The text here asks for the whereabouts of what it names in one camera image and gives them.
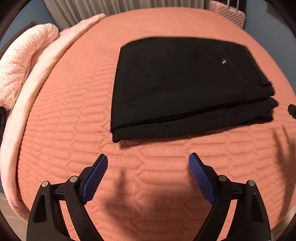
pink blanket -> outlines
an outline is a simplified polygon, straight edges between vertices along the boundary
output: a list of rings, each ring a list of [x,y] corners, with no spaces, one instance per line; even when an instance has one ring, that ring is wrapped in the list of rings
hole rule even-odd
[[[99,14],[82,20],[67,31],[60,33],[54,42],[34,54],[31,72],[9,113],[0,150],[1,182],[11,208],[24,221],[28,220],[30,212],[20,197],[15,176],[19,147],[31,107],[41,86],[64,52],[91,26],[104,17],[104,14]]]

blue wall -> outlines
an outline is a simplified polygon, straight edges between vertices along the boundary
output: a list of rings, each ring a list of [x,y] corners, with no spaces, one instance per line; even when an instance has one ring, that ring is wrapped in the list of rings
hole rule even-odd
[[[0,49],[6,44],[18,31],[27,26],[30,22],[37,24],[54,23],[43,0],[32,0],[18,14],[12,24],[9,26],[3,39],[0,42]]]
[[[247,0],[245,31],[274,58],[296,92],[296,39],[278,12],[264,0]]]

blue gripper pad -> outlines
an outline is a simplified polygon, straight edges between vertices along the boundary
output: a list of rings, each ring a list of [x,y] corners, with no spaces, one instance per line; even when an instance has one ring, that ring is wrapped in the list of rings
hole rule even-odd
[[[102,155],[82,186],[81,202],[85,205],[94,198],[98,186],[107,170],[108,158]]]
[[[210,204],[213,205],[216,202],[214,184],[211,182],[210,178],[208,177],[194,154],[191,154],[189,156],[188,163],[189,169],[193,174],[194,179],[197,182],[197,185],[199,186],[204,199],[209,201]]]

metal screw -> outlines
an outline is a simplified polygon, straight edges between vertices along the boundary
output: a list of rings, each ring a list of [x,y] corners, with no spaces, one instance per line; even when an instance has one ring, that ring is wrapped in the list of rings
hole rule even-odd
[[[227,61],[227,59],[226,59],[226,58],[223,58],[223,59],[221,60],[221,63],[222,63],[222,64],[227,64],[227,63],[228,63],[228,61]]]
[[[48,181],[44,181],[44,182],[41,184],[42,187],[46,187],[47,185],[48,185]]]
[[[219,176],[219,180],[222,182],[225,182],[227,180],[227,177],[221,175],[221,176]]]
[[[78,180],[77,176],[70,177],[70,182],[74,183]]]
[[[249,180],[249,181],[248,181],[248,184],[249,184],[250,186],[255,186],[255,182],[254,182],[253,180]]]

suitcase handle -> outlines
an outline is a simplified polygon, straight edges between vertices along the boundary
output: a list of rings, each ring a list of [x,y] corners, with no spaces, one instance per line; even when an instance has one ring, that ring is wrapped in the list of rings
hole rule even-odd
[[[229,9],[230,7],[230,0],[227,0],[227,8]],[[237,0],[237,12],[239,10],[239,0]]]

